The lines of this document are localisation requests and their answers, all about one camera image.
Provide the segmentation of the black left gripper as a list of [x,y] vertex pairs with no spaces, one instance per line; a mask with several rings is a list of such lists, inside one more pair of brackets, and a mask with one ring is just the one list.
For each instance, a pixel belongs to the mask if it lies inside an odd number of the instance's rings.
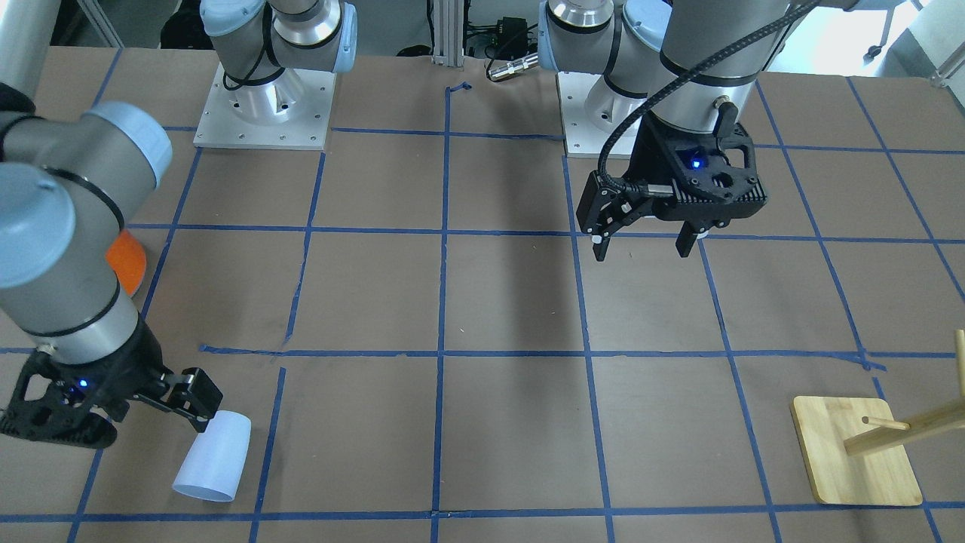
[[725,155],[713,135],[685,133],[645,114],[625,181],[593,170],[584,186],[576,217],[596,261],[604,261],[614,233],[645,214],[682,221],[680,258],[725,220]]

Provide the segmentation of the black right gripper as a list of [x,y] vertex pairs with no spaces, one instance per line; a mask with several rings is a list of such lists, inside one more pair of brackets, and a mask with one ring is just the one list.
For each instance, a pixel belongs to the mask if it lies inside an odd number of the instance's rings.
[[187,419],[197,433],[216,416],[223,394],[200,367],[180,374],[163,364],[160,343],[141,317],[122,333],[112,317],[86,329],[45,340],[45,353],[92,409],[127,412],[136,401]]

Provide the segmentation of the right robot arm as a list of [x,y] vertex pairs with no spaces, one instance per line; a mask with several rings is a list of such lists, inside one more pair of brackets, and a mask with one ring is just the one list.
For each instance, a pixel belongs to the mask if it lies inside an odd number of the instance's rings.
[[109,446],[131,400],[199,432],[222,393],[175,373],[106,258],[173,157],[133,104],[100,102],[52,121],[33,102],[58,1],[2,3],[2,311],[35,343],[3,412],[17,439]]

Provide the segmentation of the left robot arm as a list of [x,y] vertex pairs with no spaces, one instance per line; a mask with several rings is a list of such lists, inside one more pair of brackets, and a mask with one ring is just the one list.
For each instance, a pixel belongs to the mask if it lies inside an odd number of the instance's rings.
[[686,257],[713,228],[769,201],[739,119],[759,73],[810,4],[802,1],[544,1],[545,69],[601,75],[614,113],[576,210],[602,261],[644,217],[682,224]]

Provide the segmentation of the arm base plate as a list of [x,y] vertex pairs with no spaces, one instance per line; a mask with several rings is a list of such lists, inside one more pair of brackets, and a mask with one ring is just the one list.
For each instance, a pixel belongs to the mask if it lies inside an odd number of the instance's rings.
[[645,101],[620,95],[596,73],[559,72],[557,83],[566,154],[572,158],[599,157],[614,129]]
[[323,151],[338,76],[287,69],[279,79],[229,90],[217,66],[193,143],[198,148]]

